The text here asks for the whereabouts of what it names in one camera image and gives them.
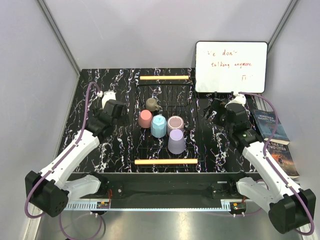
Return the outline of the taupe ceramic mug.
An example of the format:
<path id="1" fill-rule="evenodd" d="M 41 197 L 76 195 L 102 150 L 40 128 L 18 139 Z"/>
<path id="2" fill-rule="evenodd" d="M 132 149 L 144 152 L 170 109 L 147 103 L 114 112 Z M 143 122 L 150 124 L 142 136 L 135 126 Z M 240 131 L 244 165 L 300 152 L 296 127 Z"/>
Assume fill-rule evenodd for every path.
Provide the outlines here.
<path id="1" fill-rule="evenodd" d="M 150 112 L 155 112 L 160 109 L 160 106 L 158 105 L 158 102 L 155 98 L 150 97 L 145 102 L 145 108 Z"/>

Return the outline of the light blue faceted mug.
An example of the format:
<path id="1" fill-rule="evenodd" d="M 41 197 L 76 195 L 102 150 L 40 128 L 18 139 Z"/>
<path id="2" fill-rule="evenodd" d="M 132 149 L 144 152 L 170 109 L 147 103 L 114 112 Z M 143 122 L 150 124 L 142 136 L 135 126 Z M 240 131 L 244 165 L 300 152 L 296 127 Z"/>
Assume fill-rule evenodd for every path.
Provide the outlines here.
<path id="1" fill-rule="evenodd" d="M 152 118 L 151 122 L 151 134 L 155 138 L 162 138 L 167 133 L 167 120 L 166 118 L 158 114 Z"/>

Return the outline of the lavender plastic cup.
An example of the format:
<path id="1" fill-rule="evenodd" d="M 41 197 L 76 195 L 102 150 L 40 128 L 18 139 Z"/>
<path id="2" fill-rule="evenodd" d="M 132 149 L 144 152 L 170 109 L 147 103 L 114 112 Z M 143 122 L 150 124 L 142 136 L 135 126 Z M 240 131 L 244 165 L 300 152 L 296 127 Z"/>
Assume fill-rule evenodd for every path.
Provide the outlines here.
<path id="1" fill-rule="evenodd" d="M 180 129 L 173 129 L 169 133 L 168 150 L 175 155 L 179 155 L 186 149 L 184 133 Z"/>

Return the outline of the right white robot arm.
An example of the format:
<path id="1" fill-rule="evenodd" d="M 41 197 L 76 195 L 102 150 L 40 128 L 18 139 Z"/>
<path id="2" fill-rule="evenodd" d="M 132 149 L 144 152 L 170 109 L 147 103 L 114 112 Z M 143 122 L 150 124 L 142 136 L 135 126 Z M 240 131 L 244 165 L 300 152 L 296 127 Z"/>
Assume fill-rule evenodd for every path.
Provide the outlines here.
<path id="1" fill-rule="evenodd" d="M 302 189 L 274 160 L 267 151 L 267 142 L 251 128 L 245 104 L 243 94 L 229 102 L 215 98 L 209 111 L 216 113 L 214 124 L 224 128 L 231 145 L 255 167 L 266 186 L 240 173 L 227 185 L 228 195 L 251 199 L 268 214 L 271 224 L 281 234 L 310 225 L 310 230 L 303 234 L 312 235 L 316 195 L 311 189 Z"/>

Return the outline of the pink plastic cup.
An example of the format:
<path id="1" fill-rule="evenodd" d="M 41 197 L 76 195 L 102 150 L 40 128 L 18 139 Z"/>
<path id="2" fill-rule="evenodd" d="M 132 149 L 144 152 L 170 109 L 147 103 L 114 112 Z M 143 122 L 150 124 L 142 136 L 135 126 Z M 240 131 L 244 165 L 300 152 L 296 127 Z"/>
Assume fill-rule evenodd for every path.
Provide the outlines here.
<path id="1" fill-rule="evenodd" d="M 152 119 L 152 113 L 149 110 L 144 109 L 139 114 L 138 124 L 141 128 L 148 129 L 151 127 Z"/>

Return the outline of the black wire dish rack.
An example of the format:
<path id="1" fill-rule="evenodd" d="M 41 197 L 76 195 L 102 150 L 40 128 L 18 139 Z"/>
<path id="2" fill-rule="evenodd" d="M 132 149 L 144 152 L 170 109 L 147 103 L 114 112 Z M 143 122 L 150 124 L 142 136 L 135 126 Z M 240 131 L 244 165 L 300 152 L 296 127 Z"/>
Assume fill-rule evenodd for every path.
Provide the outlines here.
<path id="1" fill-rule="evenodd" d="M 198 100 L 191 81 L 135 85 L 132 150 L 135 173 L 201 171 Z"/>

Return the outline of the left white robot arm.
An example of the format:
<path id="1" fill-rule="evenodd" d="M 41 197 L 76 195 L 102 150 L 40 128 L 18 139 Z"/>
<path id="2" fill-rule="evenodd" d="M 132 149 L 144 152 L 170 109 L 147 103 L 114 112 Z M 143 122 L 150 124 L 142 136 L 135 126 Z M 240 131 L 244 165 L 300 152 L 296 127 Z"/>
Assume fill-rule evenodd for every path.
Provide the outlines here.
<path id="1" fill-rule="evenodd" d="M 112 135 L 116 126 L 123 124 L 126 113 L 125 103 L 109 99 L 102 108 L 93 110 L 85 127 L 55 160 L 40 172 L 26 175 L 24 211 L 29 218 L 32 215 L 28 204 L 54 218 L 69 202 L 87 195 L 103 198 L 108 193 L 108 178 L 99 173 L 91 172 L 72 181 L 69 177 L 90 152 Z"/>

